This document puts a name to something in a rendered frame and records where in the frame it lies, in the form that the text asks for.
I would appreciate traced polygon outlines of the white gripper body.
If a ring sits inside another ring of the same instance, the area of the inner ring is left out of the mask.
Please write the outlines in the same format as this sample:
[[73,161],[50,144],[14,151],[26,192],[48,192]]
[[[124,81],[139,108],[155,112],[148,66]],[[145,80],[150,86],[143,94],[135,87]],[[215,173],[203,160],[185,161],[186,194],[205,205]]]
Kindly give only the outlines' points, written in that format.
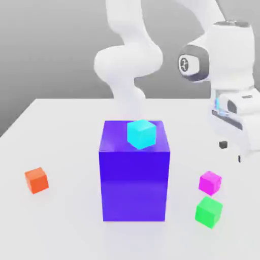
[[212,109],[210,123],[218,135],[229,144],[238,147],[241,157],[260,153],[260,113],[233,119],[221,116]]

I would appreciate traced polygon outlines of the small magenta cube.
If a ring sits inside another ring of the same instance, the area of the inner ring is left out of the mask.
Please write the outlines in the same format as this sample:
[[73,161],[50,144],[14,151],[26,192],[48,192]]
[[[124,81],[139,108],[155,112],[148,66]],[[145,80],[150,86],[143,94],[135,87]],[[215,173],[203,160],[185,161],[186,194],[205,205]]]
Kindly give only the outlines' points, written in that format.
[[221,182],[222,182],[221,176],[211,171],[207,171],[200,177],[199,190],[212,196],[219,191]]

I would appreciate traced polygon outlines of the small green cube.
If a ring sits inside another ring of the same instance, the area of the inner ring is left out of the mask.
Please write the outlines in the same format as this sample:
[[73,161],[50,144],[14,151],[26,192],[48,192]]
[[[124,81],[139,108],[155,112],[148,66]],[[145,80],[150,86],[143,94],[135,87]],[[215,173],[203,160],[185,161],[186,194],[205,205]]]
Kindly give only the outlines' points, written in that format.
[[212,229],[219,221],[222,209],[222,203],[210,197],[204,197],[196,207],[195,220]]

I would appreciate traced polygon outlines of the small cyan cube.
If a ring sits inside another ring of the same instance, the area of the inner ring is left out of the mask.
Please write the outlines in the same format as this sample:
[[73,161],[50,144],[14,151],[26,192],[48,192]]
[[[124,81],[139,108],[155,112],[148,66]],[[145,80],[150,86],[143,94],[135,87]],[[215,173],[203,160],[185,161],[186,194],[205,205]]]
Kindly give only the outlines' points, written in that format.
[[136,149],[141,150],[156,143],[156,125],[147,120],[128,122],[127,141]]

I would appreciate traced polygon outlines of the small orange cube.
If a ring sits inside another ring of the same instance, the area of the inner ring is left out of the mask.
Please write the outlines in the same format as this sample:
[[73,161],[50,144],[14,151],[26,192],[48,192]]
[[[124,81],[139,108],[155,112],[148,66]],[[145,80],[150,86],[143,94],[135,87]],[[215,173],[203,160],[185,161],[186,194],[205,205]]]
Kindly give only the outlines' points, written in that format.
[[47,175],[41,167],[24,173],[27,186],[32,194],[49,188]]

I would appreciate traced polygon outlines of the large purple box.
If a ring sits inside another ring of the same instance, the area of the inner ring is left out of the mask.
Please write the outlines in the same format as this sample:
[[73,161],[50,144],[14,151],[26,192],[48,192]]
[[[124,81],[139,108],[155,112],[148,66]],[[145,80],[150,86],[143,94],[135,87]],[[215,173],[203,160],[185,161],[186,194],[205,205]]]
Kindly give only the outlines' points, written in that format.
[[137,150],[127,142],[127,121],[104,122],[99,148],[103,220],[164,221],[170,148],[162,121],[156,143]]

